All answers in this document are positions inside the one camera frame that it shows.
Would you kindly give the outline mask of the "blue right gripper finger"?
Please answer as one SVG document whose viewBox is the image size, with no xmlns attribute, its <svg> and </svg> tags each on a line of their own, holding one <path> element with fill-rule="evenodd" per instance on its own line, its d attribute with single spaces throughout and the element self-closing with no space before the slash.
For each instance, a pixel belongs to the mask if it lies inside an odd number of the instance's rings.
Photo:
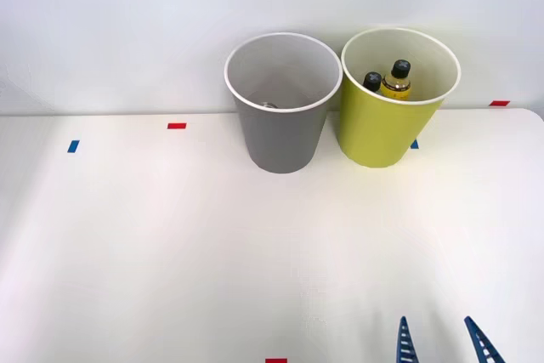
<svg viewBox="0 0 544 363">
<path fill-rule="evenodd" d="M 464 323 L 479 363 L 505 363 L 498 350 L 470 316 L 464 318 Z"/>
<path fill-rule="evenodd" d="M 410 329 L 405 316 L 399 321 L 397 337 L 396 360 L 397 363 L 418 363 L 417 352 L 412 342 Z"/>
</svg>

